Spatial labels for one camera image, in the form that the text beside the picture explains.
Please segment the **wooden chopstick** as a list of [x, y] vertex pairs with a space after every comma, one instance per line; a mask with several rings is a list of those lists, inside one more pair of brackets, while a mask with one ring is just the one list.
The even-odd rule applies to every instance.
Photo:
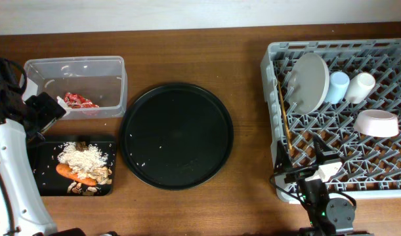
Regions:
[[288, 123], [287, 123], [287, 115], [286, 115], [286, 112], [285, 112], [284, 98], [282, 96], [282, 88], [281, 88], [281, 85], [280, 85], [279, 81], [278, 81], [278, 94], [279, 94], [279, 99], [280, 99], [282, 117], [283, 117], [283, 120], [284, 120], [284, 127], [285, 127], [285, 135], [286, 135], [286, 140], [287, 140], [287, 146], [288, 146], [289, 152], [291, 153], [292, 150], [293, 150], [293, 147], [291, 145], [291, 135], [290, 135], [290, 131], [289, 131]]

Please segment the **orange carrot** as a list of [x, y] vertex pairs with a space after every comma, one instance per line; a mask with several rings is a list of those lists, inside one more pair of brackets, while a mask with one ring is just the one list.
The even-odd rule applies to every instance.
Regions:
[[96, 186], [97, 185], [97, 181], [93, 180], [92, 178], [84, 178], [84, 179], [79, 178], [77, 173], [73, 173], [72, 169], [66, 164], [58, 164], [56, 166], [56, 171], [57, 171], [57, 173], [59, 173], [61, 176], [65, 177], [65, 178], [75, 180], [76, 182], [85, 184], [87, 186]]

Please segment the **light blue cup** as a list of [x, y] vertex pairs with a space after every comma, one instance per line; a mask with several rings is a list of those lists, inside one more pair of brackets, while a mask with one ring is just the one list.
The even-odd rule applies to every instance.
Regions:
[[329, 88], [324, 102], [338, 104], [343, 98], [350, 83], [349, 76], [342, 72], [333, 72], [329, 77]]

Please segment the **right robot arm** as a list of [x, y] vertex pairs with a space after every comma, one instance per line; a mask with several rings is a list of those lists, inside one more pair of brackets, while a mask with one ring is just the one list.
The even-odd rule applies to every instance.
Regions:
[[319, 137], [312, 137], [315, 162], [305, 167], [294, 167], [281, 141], [276, 146], [273, 178], [283, 176], [287, 184], [297, 184], [292, 197], [307, 211], [310, 227], [303, 227], [299, 235], [347, 235], [353, 232], [356, 200], [339, 193], [331, 198], [326, 182], [342, 166], [339, 154]]

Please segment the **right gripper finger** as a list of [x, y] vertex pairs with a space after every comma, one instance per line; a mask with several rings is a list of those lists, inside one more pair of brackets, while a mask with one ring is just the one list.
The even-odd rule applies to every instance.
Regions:
[[335, 158], [335, 151], [331, 149], [318, 135], [312, 137], [317, 163]]
[[291, 161], [289, 159], [288, 152], [285, 150], [282, 142], [277, 141], [274, 172], [285, 172], [289, 168], [291, 168]]

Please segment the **black rectangular tray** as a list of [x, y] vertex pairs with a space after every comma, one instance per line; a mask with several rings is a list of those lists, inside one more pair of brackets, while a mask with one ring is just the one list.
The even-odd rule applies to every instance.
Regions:
[[[104, 173], [93, 174], [95, 186], [88, 186], [67, 178], [57, 171], [60, 161], [58, 156], [64, 153], [66, 146], [85, 142], [90, 148], [97, 148], [105, 157]], [[42, 196], [105, 196], [112, 192], [115, 174], [117, 144], [110, 135], [92, 136], [47, 136], [44, 141], [34, 140], [27, 146], [27, 153], [33, 176]]]

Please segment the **grey dishwasher rack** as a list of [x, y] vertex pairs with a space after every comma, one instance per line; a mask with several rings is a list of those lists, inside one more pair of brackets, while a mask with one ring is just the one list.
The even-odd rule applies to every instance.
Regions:
[[[312, 136], [318, 135], [341, 157], [343, 165], [326, 184], [330, 191], [342, 191], [355, 199], [401, 197], [401, 39], [348, 41], [276, 42], [267, 47], [261, 61], [264, 99], [272, 133], [271, 152], [277, 141], [286, 149], [284, 120], [278, 94], [287, 100], [291, 70], [304, 54], [322, 57], [330, 72], [342, 71], [349, 77], [362, 72], [375, 77], [376, 84], [359, 104], [342, 101], [324, 104], [307, 115], [294, 112], [284, 104], [291, 135], [291, 163], [295, 167], [314, 162]], [[371, 137], [356, 132], [354, 122], [361, 111], [382, 109], [398, 117], [399, 133], [390, 138]]]

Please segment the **white cup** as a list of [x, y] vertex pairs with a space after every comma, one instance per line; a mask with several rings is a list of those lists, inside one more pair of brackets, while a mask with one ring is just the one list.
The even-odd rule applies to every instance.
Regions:
[[373, 75], [363, 72], [356, 75], [349, 83], [345, 100], [351, 104], [362, 102], [375, 86]]

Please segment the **grey plate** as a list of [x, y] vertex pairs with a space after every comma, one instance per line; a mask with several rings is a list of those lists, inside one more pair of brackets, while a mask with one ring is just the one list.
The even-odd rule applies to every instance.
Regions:
[[291, 70], [288, 81], [293, 91], [287, 99], [295, 113], [306, 115], [318, 109], [329, 88], [329, 70], [326, 62], [316, 53], [302, 55]]

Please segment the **clear plastic bin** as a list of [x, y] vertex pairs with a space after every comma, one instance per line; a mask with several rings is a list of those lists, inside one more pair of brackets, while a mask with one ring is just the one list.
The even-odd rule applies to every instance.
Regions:
[[127, 73], [120, 56], [81, 56], [28, 60], [23, 100], [46, 92], [59, 101], [78, 94], [95, 108], [66, 108], [63, 120], [122, 117], [127, 107]]

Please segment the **brown walnut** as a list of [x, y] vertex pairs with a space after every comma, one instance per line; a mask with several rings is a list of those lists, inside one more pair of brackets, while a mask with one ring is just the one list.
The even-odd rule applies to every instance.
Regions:
[[75, 143], [75, 149], [77, 151], [83, 152], [83, 151], [87, 151], [89, 149], [89, 147], [86, 144], [86, 142], [76, 142]]

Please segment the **white tissue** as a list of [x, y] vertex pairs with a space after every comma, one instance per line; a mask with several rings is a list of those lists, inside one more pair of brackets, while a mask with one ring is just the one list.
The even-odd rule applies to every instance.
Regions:
[[59, 97], [59, 96], [57, 96], [56, 99], [57, 99], [58, 104], [59, 104], [62, 108], [65, 109], [65, 111], [66, 111], [67, 114], [69, 114], [71, 108], [67, 105], [67, 103], [65, 103], [65, 101], [64, 101], [61, 97]]

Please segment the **red snack wrapper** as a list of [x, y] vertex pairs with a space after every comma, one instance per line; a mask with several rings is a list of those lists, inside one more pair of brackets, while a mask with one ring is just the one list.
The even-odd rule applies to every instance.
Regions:
[[84, 98], [79, 94], [67, 92], [64, 97], [64, 102], [69, 108], [98, 108], [90, 99]]

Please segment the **rice and peanuts pile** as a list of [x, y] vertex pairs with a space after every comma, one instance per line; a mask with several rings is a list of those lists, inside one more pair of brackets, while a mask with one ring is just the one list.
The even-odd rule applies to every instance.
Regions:
[[87, 151], [77, 151], [76, 142], [66, 142], [62, 145], [62, 151], [57, 156], [58, 164], [68, 165], [73, 173], [77, 173], [81, 179], [92, 178], [97, 181], [96, 186], [87, 186], [85, 184], [71, 180], [66, 193], [76, 195], [94, 196], [101, 194], [102, 186], [112, 186], [112, 165], [108, 164], [108, 154], [103, 153], [97, 145], [89, 144]]

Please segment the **pink bowl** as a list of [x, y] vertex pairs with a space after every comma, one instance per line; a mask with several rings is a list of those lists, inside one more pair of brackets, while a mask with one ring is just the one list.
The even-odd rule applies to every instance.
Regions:
[[361, 111], [353, 129], [366, 136], [390, 138], [398, 135], [398, 117], [388, 111], [368, 109]]

